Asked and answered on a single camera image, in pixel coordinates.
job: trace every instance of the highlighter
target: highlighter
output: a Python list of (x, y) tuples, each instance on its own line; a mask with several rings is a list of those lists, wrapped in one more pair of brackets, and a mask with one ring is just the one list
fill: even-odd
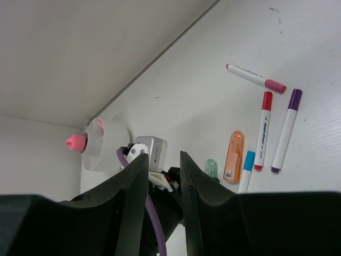
[(240, 181), (244, 138), (244, 134), (240, 131), (235, 131), (231, 135), (223, 177), (229, 183), (238, 183)]

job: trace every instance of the black mechanism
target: black mechanism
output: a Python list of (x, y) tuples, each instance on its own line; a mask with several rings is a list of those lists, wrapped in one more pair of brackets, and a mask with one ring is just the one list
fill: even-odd
[(138, 255), (148, 155), (71, 201), (0, 196), (0, 255)]
[(341, 195), (237, 195), (181, 152), (188, 256), (340, 255)]
[(156, 255), (147, 192), (166, 239), (184, 220), (188, 256), (340, 255), (340, 193), (237, 195), (180, 158), (164, 173), (172, 193), (148, 183), (142, 154), (71, 201), (0, 196), (0, 256)]

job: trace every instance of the purple marker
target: purple marker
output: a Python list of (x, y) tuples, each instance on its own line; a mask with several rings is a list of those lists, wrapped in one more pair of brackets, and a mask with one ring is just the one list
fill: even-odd
[(277, 144), (275, 157), (271, 165), (271, 171), (274, 173), (279, 173), (279, 171), (282, 169), (284, 157), (286, 155), (286, 151), (289, 145), (291, 132), (293, 131), (301, 97), (302, 90), (294, 89), (293, 93), (291, 94), (286, 120), (284, 121), (281, 136)]

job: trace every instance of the pink marker cap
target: pink marker cap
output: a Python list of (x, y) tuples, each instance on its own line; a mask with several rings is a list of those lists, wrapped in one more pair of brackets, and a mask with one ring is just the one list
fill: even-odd
[(86, 147), (86, 137), (84, 135), (74, 134), (65, 142), (70, 150), (83, 152)]
[(278, 92), (278, 93), (284, 93), (286, 90), (286, 86), (284, 84), (280, 84), (274, 80), (268, 79), (265, 81), (265, 87), (269, 88), (272, 91)]

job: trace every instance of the red marker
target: red marker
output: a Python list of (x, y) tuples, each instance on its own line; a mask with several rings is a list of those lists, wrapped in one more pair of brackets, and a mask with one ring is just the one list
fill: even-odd
[(269, 131), (272, 92), (264, 92), (261, 127), (259, 128), (258, 142), (255, 156), (255, 170), (261, 171), (264, 164), (267, 133)]

